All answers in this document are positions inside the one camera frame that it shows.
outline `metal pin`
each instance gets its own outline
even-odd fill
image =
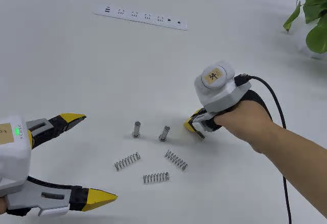
[[[139,121],[136,121],[134,124],[134,131],[132,132],[132,137],[138,138],[139,137],[139,128],[141,126],[141,123]]]
[[[159,141],[166,141],[167,140],[167,134],[170,130],[169,126],[165,126],[162,133],[159,135]]]

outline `metal spring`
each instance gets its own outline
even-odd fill
[[[139,160],[141,158],[141,156],[139,155],[138,152],[136,152],[135,154],[132,154],[128,157],[126,157],[125,159],[120,160],[119,162],[116,162],[114,164],[114,166],[116,167],[117,171],[119,171],[120,169],[125,168],[126,166],[134,163],[135,161]]]
[[[144,175],[143,181],[144,184],[146,183],[152,183],[152,182],[164,182],[169,180],[169,173],[168,172],[162,172],[162,173],[153,173],[150,175]]]
[[[177,167],[181,168],[181,170],[185,170],[188,164],[180,159],[176,154],[172,151],[168,150],[165,154],[165,157],[172,161]]]

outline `green led light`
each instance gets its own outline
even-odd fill
[[[16,136],[19,136],[19,128],[18,127],[15,128],[15,134],[16,134]]]

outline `hand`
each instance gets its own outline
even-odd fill
[[[216,116],[214,121],[236,137],[247,141],[258,153],[262,152],[260,138],[274,126],[266,110],[253,101],[240,102],[233,111]]]
[[[7,204],[3,197],[0,197],[0,215],[4,214],[7,210]]]

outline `outlet socket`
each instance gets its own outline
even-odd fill
[[[170,16],[163,16],[161,14],[142,12],[135,9],[130,10],[127,8],[115,7],[113,5],[100,6],[97,8],[94,14],[129,21],[137,21],[172,29],[179,29],[185,31],[188,29],[188,24],[185,20],[176,19]]]

